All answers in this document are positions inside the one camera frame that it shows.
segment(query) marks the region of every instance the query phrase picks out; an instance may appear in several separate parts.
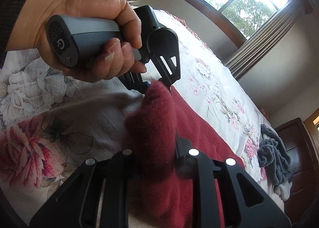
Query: wooden cabinet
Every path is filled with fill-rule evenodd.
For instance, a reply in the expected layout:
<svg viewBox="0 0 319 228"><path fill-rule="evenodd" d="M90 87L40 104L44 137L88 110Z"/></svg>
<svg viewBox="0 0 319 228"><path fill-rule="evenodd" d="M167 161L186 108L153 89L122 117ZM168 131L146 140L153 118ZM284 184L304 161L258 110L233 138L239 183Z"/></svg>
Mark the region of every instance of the wooden cabinet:
<svg viewBox="0 0 319 228"><path fill-rule="evenodd" d="M285 213L292 223L299 220L312 203L319 187L319 162L314 147L300 118L276 128L291 157L293 171L289 199Z"/></svg>

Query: gray towel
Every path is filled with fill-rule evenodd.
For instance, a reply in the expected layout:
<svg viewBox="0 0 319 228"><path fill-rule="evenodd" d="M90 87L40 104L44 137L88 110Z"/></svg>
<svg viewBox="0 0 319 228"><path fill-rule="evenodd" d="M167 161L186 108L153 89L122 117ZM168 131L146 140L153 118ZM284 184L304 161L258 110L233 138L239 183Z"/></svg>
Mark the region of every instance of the gray towel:
<svg viewBox="0 0 319 228"><path fill-rule="evenodd" d="M286 180L284 183L276 186L274 188L274 192L280 196L282 201L287 201L290 196L290 190L292 187L292 182L288 183L288 180Z"/></svg>
<svg viewBox="0 0 319 228"><path fill-rule="evenodd" d="M292 181L291 159L281 138L266 125L260 126L263 140L257 151L260 167L265 167L268 178L276 186Z"/></svg>

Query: red sweater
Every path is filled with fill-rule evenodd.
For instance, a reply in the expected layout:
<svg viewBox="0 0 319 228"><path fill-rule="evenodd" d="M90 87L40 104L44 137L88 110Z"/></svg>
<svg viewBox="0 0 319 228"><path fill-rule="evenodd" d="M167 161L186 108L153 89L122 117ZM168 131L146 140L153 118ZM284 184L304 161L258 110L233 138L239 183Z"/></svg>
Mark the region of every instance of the red sweater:
<svg viewBox="0 0 319 228"><path fill-rule="evenodd" d="M141 188L144 205L164 227L192 226L192 181L178 180L173 169L176 130L179 137L190 140L193 148L211 159L233 158L244 168L241 159L176 89L172 87L170 93L159 81L152 82L141 108L126 119L125 126L145 174ZM218 184L215 185L221 227L224 227Z"/></svg>

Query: black sleeve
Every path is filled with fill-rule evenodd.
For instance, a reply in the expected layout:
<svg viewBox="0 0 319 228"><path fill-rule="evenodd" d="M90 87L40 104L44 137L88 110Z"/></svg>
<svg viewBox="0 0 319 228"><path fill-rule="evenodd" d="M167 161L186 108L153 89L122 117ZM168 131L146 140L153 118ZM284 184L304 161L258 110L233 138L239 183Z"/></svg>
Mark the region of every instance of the black sleeve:
<svg viewBox="0 0 319 228"><path fill-rule="evenodd" d="M7 54L7 42L25 1L0 0L0 68L3 67Z"/></svg>

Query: white wall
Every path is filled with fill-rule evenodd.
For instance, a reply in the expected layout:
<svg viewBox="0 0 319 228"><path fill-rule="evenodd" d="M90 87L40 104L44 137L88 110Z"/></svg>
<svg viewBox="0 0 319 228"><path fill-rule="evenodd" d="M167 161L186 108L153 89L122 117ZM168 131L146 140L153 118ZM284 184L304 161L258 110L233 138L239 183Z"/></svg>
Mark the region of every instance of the white wall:
<svg viewBox="0 0 319 228"><path fill-rule="evenodd" d="M302 15L275 47L239 80L258 108L263 107L270 116L279 115L281 108L313 83L319 69L318 33L318 11Z"/></svg>
<svg viewBox="0 0 319 228"><path fill-rule="evenodd" d="M304 90L285 104L274 115L270 116L270 123L275 128L292 119L300 117L306 120L319 108L319 77L310 83Z"/></svg>
<svg viewBox="0 0 319 228"><path fill-rule="evenodd" d="M138 0L133 5L150 5L184 19L221 60L237 50L234 43L213 22L184 0Z"/></svg>

